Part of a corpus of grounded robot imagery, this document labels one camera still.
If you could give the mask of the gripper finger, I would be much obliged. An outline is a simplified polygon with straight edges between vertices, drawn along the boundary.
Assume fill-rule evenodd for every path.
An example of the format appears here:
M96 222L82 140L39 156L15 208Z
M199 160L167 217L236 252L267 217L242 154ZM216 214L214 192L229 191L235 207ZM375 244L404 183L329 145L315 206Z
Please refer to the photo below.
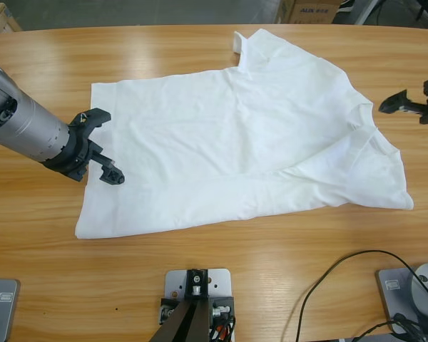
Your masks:
M101 169L103 171L102 175L100 176L101 181L109 185L121 185L125 182L124 174L117 167L107 167L106 165L103 165Z
M386 98L379 106L379 112L391 114L402 110L409 102L407 90L402 90Z

